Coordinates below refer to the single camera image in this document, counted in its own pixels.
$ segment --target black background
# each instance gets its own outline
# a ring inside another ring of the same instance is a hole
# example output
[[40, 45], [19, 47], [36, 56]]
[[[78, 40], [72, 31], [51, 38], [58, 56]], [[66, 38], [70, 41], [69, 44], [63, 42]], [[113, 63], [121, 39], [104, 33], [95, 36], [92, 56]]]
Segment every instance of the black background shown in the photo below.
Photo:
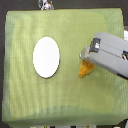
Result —
[[[2, 123], [6, 13], [10, 10], [38, 10], [37, 3], [38, 0], [0, 0], [0, 128], [9, 128]], [[55, 9], [121, 8], [124, 26], [128, 26], [128, 0], [53, 0], [53, 5]]]

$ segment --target orange object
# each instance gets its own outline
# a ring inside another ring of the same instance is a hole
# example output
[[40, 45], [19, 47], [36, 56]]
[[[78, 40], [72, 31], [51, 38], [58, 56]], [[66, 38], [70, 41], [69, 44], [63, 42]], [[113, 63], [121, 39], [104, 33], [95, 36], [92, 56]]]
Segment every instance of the orange object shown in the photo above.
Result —
[[84, 77], [85, 75], [89, 74], [91, 71], [94, 70], [94, 65], [90, 61], [82, 60], [80, 65], [79, 76]]

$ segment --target fabric texture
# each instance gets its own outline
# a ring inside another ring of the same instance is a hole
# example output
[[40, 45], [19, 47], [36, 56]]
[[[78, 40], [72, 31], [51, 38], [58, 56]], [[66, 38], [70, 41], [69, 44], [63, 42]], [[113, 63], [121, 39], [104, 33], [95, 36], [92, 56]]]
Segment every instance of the fabric texture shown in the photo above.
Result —
[[[11, 11], [5, 31], [5, 123], [107, 125], [128, 117], [126, 80], [97, 66], [84, 78], [78, 76], [79, 53], [96, 32], [123, 38], [120, 9]], [[54, 39], [60, 50], [59, 68], [49, 79], [40, 77], [33, 66], [34, 47], [45, 36]]]

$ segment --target green towel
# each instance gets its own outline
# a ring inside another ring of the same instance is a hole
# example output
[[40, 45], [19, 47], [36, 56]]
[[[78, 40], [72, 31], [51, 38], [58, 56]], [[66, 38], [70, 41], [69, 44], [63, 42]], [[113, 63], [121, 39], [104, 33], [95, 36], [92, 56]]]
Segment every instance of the green towel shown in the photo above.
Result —
[[[126, 80], [100, 67], [84, 78], [78, 76], [79, 53], [96, 32], [123, 38], [120, 9], [11, 11], [5, 30], [5, 123], [102, 125], [128, 117]], [[45, 36], [53, 38], [60, 50], [59, 68], [49, 79], [41, 78], [33, 66], [34, 47]]]

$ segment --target white oval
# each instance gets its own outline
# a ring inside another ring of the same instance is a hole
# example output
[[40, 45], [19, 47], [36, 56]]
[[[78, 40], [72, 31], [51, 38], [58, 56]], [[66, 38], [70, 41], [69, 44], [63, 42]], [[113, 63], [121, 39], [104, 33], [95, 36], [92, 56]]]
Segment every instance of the white oval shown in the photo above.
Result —
[[59, 61], [60, 53], [56, 42], [50, 37], [41, 38], [33, 52], [36, 72], [43, 78], [49, 78], [56, 72]]

